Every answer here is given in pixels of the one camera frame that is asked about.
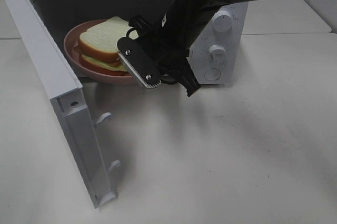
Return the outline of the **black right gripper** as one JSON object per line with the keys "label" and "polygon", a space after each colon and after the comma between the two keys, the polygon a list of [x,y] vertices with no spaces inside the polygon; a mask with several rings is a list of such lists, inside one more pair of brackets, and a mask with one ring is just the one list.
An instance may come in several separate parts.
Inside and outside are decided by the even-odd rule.
{"label": "black right gripper", "polygon": [[154,62],[162,75],[179,77],[179,83],[186,89],[187,96],[192,96],[201,88],[188,61],[182,60],[186,52],[178,45],[171,43],[160,32],[160,22],[150,23],[141,15],[133,16],[128,25],[130,30],[138,34],[135,42],[142,48],[146,55]]}

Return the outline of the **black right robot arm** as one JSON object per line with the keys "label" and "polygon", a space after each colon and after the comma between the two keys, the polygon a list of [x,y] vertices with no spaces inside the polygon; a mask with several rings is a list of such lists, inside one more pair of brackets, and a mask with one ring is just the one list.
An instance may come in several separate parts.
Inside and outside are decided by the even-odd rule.
{"label": "black right robot arm", "polygon": [[134,16],[129,26],[138,38],[118,40],[120,59],[144,88],[158,87],[168,75],[172,84],[181,84],[190,96],[200,88],[186,59],[191,45],[222,6],[249,1],[257,0],[173,0],[154,24]]}

